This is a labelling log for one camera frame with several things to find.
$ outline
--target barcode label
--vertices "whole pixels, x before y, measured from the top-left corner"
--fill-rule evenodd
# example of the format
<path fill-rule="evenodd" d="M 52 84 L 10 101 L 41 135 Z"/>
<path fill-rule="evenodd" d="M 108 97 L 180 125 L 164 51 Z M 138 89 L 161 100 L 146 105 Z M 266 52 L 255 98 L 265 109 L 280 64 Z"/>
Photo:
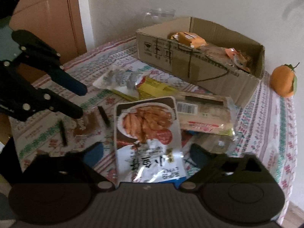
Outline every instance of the barcode label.
<path fill-rule="evenodd" d="M 197 114 L 198 105 L 177 102 L 177 111 L 183 112 L 183 113 L 188 113 L 188 114 Z"/>

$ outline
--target white plate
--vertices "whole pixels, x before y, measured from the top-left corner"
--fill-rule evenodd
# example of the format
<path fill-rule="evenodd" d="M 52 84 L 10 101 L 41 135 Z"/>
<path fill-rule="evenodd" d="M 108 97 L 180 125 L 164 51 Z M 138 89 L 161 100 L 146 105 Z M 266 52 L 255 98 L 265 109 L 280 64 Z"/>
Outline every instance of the white plate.
<path fill-rule="evenodd" d="M 175 120 L 175 113 L 174 113 L 174 110 L 166 105 L 166 104 L 163 104 L 163 103 L 143 103 L 143 104 L 137 104 L 135 106 L 132 106 L 131 108 L 127 109 L 127 110 L 124 110 L 120 116 L 118 117 L 117 119 L 117 129 L 125 136 L 129 137 L 129 138 L 133 138 L 133 139 L 137 139 L 136 137 L 133 137 L 131 136 L 130 134 L 127 134 L 124 127 L 123 127 L 123 121 L 124 121 L 124 117 L 129 114 L 129 113 L 134 113 L 136 111 L 136 109 L 138 107 L 143 107 L 143 106 L 153 106 L 153 105 L 156 105 L 156 106 L 161 106 L 161 107 L 164 107 L 167 112 L 170 112 L 171 113 L 171 116 L 172 116 L 172 119 L 171 119 L 171 123 Z"/>

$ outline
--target door frame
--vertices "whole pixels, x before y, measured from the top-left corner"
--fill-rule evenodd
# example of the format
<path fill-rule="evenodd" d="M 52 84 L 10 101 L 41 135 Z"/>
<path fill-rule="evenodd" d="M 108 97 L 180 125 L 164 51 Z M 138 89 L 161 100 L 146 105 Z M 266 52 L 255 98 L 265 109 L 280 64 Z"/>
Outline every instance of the door frame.
<path fill-rule="evenodd" d="M 80 9 L 78 0 L 67 0 L 71 26 L 74 34 L 75 44 L 77 52 L 82 55 L 87 52 L 85 37 L 83 35 L 83 28 L 80 17 Z"/>

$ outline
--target door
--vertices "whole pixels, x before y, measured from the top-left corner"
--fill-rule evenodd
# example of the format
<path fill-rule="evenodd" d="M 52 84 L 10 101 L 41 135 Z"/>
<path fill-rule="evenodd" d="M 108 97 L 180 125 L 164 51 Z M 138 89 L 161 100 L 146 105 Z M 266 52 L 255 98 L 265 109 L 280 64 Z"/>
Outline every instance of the door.
<path fill-rule="evenodd" d="M 61 63 L 83 53 L 76 46 L 68 0 L 20 0 L 9 25 L 13 30 L 28 30 L 45 41 L 61 54 Z M 45 74 L 23 64 L 18 72 L 30 82 Z"/>

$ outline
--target tablecloth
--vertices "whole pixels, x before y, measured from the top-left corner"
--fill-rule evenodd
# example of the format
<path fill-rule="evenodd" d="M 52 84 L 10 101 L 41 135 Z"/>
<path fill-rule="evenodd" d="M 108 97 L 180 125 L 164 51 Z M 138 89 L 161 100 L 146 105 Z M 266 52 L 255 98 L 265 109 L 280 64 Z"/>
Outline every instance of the tablecloth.
<path fill-rule="evenodd" d="M 126 102 L 126 100 L 108 90 L 92 86 L 93 81 L 104 73 L 107 66 L 112 64 L 130 70 L 149 71 L 150 77 L 180 90 L 206 92 L 201 87 L 189 84 L 139 61 L 135 37 L 127 37 L 102 45 L 64 65 L 65 70 L 71 76 L 87 85 L 88 93 L 85 96 L 75 95 L 52 82 L 48 76 L 43 76 L 33 85 L 51 89 L 81 106 L 84 111 L 102 105 L 113 121 L 112 114 L 115 104 Z M 58 127 L 59 118 L 66 118 L 66 116 L 49 110 L 34 114 L 26 122 L 10 118 L 22 170 L 25 170 L 36 154 L 41 151 L 48 152 L 51 156 L 60 156 L 67 151 L 82 150 L 96 141 L 102 141 L 104 156 L 94 169 L 115 182 L 116 165 L 112 129 L 106 129 L 100 118 L 100 128 L 94 134 L 82 136 L 73 143 L 69 143 L 67 147 L 63 147 Z M 247 106 L 238 109 L 235 129 L 241 139 L 233 156 L 241 156 L 245 152 L 255 153 L 263 164 L 272 171 L 274 178 L 284 191 L 286 203 L 278 220 L 279 223 L 282 223 L 292 190 L 297 155 L 297 132 L 292 97 L 281 98 L 271 90 L 269 88 L 269 74 L 265 73 Z M 275 167 L 271 168 L 274 157 L 277 158 L 277 161 Z M 199 170 L 192 164 L 188 155 L 184 159 L 189 175 L 193 175 Z"/>

